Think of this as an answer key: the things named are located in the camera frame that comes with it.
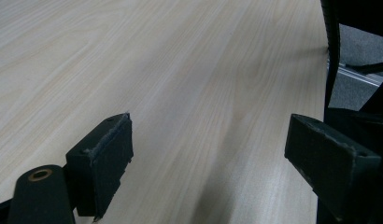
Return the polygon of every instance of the light wood grain surface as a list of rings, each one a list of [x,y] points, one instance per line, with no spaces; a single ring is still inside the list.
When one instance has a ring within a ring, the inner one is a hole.
[[[0,202],[129,111],[100,223],[315,223],[283,154],[291,113],[322,118],[326,58],[317,0],[0,0]]]

